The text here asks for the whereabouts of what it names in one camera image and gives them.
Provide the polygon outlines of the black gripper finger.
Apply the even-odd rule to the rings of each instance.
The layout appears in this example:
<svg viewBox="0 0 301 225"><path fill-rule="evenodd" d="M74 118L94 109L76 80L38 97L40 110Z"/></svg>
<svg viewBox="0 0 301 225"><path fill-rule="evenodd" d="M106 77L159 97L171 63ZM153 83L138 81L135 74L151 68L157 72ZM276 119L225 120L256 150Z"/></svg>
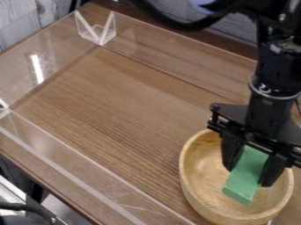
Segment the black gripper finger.
<svg viewBox="0 0 301 225"><path fill-rule="evenodd" d="M222 164L228 171L236 168L238 159L241 158L246 140L245 138L230 131L225 131L221 135L221 155Z"/></svg>
<svg viewBox="0 0 301 225"><path fill-rule="evenodd" d="M288 156L274 154L268 157L260 176L260 184L262 187L270 187L277 182L289 165L290 159Z"/></svg>

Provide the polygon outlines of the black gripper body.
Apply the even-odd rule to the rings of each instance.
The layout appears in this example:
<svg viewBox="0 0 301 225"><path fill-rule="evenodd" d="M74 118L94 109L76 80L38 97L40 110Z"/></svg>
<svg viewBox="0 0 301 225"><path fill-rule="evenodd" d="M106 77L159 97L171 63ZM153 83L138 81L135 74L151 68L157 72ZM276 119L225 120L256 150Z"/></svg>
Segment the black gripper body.
<svg viewBox="0 0 301 225"><path fill-rule="evenodd" d="M288 167L301 168L301 126L293 120L292 108L301 92L254 91L246 105L213 103L208 128L218 133L240 134L245 146L250 146L269 156L288 156Z"/></svg>

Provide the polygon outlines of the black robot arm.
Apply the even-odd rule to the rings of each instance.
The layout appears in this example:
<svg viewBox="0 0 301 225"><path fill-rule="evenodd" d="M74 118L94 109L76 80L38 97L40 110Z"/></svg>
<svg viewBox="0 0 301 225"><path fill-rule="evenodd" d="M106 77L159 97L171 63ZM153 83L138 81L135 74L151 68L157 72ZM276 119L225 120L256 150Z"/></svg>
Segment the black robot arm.
<svg viewBox="0 0 301 225"><path fill-rule="evenodd" d="M208 128L222 139L222 163L233 170L249 146L268 154L258 183L269 187L286 168L301 168L301 126L292 108L301 97L301 0L190 0L209 18L241 13L257 23L257 70L246 105L210 105Z"/></svg>

